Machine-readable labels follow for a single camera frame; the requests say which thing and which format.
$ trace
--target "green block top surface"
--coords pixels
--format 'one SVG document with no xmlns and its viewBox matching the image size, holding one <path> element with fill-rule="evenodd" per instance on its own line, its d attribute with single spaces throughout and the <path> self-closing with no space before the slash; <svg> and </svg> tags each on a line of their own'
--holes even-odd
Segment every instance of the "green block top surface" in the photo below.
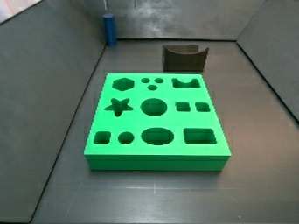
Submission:
<svg viewBox="0 0 299 224">
<path fill-rule="evenodd" d="M 202 76 L 109 74 L 85 155 L 89 160 L 227 160 L 230 147 Z"/>
</svg>

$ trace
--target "circular hole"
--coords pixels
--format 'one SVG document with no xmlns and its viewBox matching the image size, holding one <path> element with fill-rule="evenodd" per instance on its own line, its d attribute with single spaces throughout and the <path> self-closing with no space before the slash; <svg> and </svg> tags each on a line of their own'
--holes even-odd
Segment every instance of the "circular hole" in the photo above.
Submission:
<svg viewBox="0 0 299 224">
<path fill-rule="evenodd" d="M 135 136 L 131 132 L 123 132 L 118 137 L 118 141 L 122 144 L 131 144 L 134 140 L 135 140 Z"/>
<path fill-rule="evenodd" d="M 150 86 L 149 86 L 149 89 L 150 89 L 150 90 L 157 90 L 157 89 L 158 89 L 158 86 L 157 86 L 157 85 L 150 85 Z"/>
<path fill-rule="evenodd" d="M 149 99 L 142 103 L 142 110 L 150 116 L 161 116 L 167 110 L 167 104 L 161 99 Z"/>
<path fill-rule="evenodd" d="M 143 82 L 143 83 L 149 83 L 149 82 L 150 82 L 150 79 L 143 78 L 143 79 L 142 79 L 142 82 Z"/>
<path fill-rule="evenodd" d="M 169 129 L 151 128 L 143 132 L 142 138 L 149 144 L 163 145 L 174 140 L 174 133 Z"/>
<path fill-rule="evenodd" d="M 158 78 L 158 79 L 155 79 L 154 80 L 157 83 L 163 83 L 165 82 L 165 80 L 162 79 L 162 78 Z"/>
</svg>

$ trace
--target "gray surface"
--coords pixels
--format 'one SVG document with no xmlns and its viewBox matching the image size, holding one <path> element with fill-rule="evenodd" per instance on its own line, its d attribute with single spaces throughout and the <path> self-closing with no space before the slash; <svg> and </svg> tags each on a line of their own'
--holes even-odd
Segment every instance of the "gray surface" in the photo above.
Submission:
<svg viewBox="0 0 299 224">
<path fill-rule="evenodd" d="M 163 45 L 210 47 L 205 79 L 233 158 L 223 172 L 90 171 L 83 150 L 106 74 L 162 72 Z M 235 43 L 119 41 L 89 85 L 34 223 L 298 223 L 298 139 Z"/>
<path fill-rule="evenodd" d="M 0 221 L 30 221 L 105 41 L 79 1 L 0 26 Z"/>
<path fill-rule="evenodd" d="M 98 21 L 103 1 L 86 0 Z M 237 40 L 265 0 L 107 0 L 122 39 Z"/>
<path fill-rule="evenodd" d="M 238 43 L 299 120 L 299 1 L 268 0 Z"/>
</svg>

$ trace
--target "blue cylinder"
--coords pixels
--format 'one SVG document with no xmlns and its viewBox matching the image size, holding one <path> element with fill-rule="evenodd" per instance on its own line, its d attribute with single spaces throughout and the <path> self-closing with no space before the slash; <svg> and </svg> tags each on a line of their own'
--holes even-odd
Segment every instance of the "blue cylinder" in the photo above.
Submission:
<svg viewBox="0 0 299 224">
<path fill-rule="evenodd" d="M 106 13 L 103 18 L 105 18 L 105 25 L 106 25 L 107 45 L 115 46 L 118 44 L 115 15 L 113 13 Z"/>
</svg>

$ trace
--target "cutout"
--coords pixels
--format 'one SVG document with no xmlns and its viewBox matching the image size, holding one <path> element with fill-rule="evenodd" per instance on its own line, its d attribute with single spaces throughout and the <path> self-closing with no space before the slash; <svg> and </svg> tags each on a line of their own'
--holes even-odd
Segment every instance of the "cutout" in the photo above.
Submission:
<svg viewBox="0 0 299 224">
<path fill-rule="evenodd" d="M 199 112 L 211 112 L 211 107 L 207 102 L 195 102 L 195 107 Z"/>
<path fill-rule="evenodd" d="M 105 108 L 105 110 L 114 110 L 115 116 L 122 116 L 125 111 L 134 110 L 127 104 L 130 102 L 130 99 L 125 99 L 123 101 L 119 101 L 118 99 L 111 99 L 113 105 Z"/>
<path fill-rule="evenodd" d="M 150 89 L 150 90 L 157 90 L 157 89 L 158 89 L 158 86 L 157 86 L 157 85 L 150 85 L 150 86 L 149 86 L 149 89 Z"/>
<path fill-rule="evenodd" d="M 149 82 L 150 82 L 150 79 L 143 78 L 143 79 L 142 79 L 142 82 L 143 82 L 143 83 L 149 83 Z"/>
<path fill-rule="evenodd" d="M 173 79 L 173 86 L 175 88 L 199 88 L 201 83 L 198 79 L 193 79 L 190 82 L 181 82 L 178 79 Z"/>
<path fill-rule="evenodd" d="M 174 133 L 169 129 L 151 128 L 143 132 L 142 138 L 149 144 L 163 145 L 174 140 Z"/>
<path fill-rule="evenodd" d="M 131 132 L 123 132 L 118 137 L 118 141 L 122 144 L 131 144 L 134 140 L 135 140 L 135 136 Z"/>
<path fill-rule="evenodd" d="M 165 82 L 165 80 L 163 80 L 162 78 L 157 78 L 154 81 L 155 81 L 157 83 L 163 83 L 163 82 Z"/>
<path fill-rule="evenodd" d="M 142 103 L 142 110 L 149 116 L 161 116 L 167 110 L 167 104 L 161 99 L 149 99 Z"/>
<path fill-rule="evenodd" d="M 183 129 L 187 144 L 217 144 L 213 129 Z"/>
<path fill-rule="evenodd" d="M 109 144 L 111 133 L 109 131 L 99 131 L 95 135 L 94 144 Z"/>
<path fill-rule="evenodd" d="M 178 111 L 191 111 L 191 105 L 189 102 L 177 102 L 175 107 Z"/>
<path fill-rule="evenodd" d="M 113 88 L 118 89 L 119 91 L 127 91 L 130 88 L 135 87 L 135 81 L 130 80 L 129 78 L 123 78 L 114 81 Z"/>
</svg>

